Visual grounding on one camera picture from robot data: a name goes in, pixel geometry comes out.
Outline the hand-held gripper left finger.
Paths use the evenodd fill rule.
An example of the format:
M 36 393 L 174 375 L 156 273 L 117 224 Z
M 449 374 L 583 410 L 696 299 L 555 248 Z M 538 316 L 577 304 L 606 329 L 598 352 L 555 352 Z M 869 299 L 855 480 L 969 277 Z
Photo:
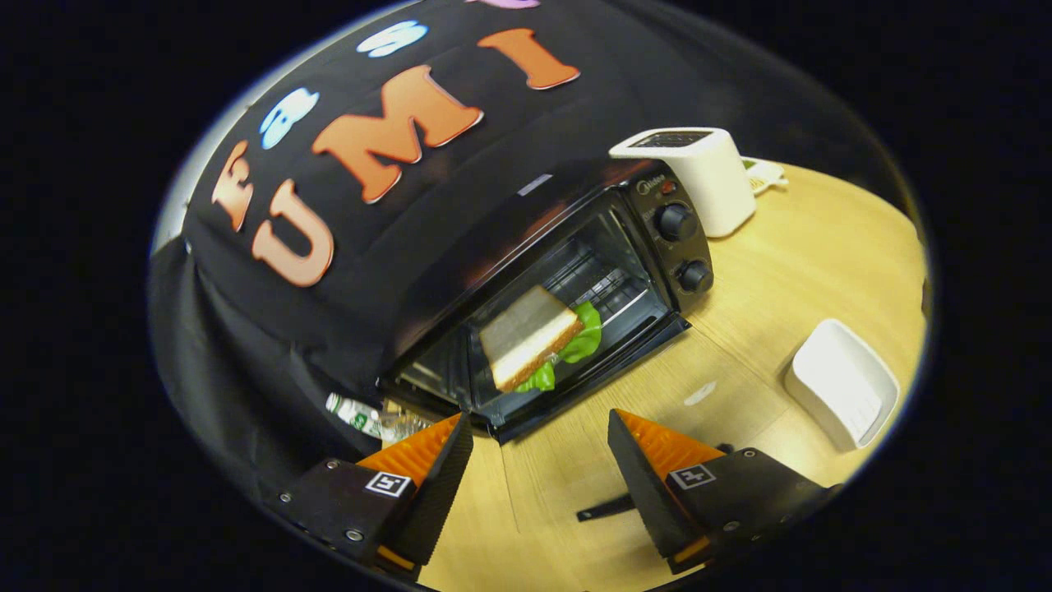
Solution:
M 358 462 L 324 460 L 280 488 L 275 514 L 335 554 L 402 580 L 431 556 L 471 452 L 465 414 Z

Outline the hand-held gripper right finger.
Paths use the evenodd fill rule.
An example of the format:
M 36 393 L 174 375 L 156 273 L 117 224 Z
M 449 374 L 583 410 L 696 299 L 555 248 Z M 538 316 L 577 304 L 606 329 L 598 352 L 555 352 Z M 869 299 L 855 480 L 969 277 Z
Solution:
M 607 443 L 674 574 L 774 539 L 839 491 L 755 447 L 725 452 L 624 409 L 609 413 Z

